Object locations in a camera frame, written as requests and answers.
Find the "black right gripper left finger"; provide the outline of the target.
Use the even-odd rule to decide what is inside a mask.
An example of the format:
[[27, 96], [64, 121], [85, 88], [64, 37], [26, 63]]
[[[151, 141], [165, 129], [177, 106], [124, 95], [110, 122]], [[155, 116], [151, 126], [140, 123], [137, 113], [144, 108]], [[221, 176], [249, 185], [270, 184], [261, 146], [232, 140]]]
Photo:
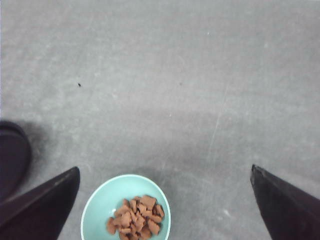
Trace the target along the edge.
[[2, 240], [56, 240], [73, 208], [80, 170], [73, 167], [0, 205]]

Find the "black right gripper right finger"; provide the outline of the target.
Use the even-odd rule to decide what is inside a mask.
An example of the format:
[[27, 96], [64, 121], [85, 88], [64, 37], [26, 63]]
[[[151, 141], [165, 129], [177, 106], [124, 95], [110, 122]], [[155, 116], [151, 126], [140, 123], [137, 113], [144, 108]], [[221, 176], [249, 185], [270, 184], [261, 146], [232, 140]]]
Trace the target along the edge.
[[260, 215], [273, 240], [318, 240], [320, 200], [252, 165], [250, 182]]

